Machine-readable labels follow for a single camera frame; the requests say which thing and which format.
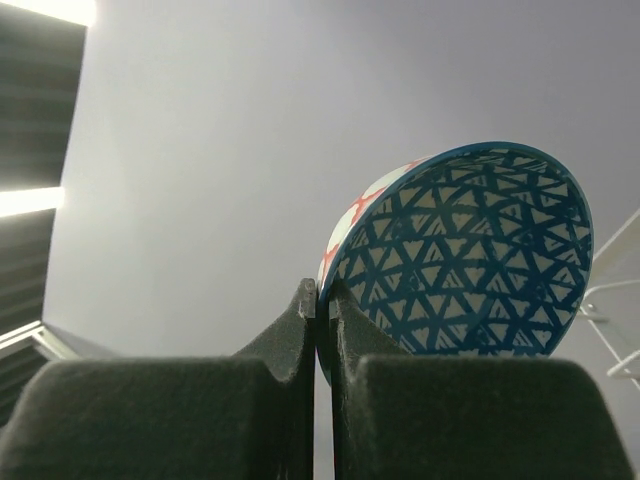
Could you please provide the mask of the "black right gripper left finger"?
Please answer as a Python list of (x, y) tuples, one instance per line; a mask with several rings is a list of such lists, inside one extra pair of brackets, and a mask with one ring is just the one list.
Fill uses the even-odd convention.
[(309, 479), (316, 286), (230, 356), (66, 360), (23, 390), (5, 479)]

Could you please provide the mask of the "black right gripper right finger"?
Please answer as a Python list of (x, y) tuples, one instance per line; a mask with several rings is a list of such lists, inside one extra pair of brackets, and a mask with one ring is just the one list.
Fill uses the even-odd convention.
[(565, 360), (411, 355), (330, 297), (339, 479), (631, 479), (591, 376)]

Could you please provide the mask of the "blue triangle pattern bowl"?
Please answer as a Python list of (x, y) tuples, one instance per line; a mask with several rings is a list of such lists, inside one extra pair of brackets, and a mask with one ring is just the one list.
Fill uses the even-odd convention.
[(370, 185), (336, 223), (317, 275), (336, 282), (414, 355), (545, 358), (587, 290), (594, 228), (559, 160), (481, 142), (415, 160)]

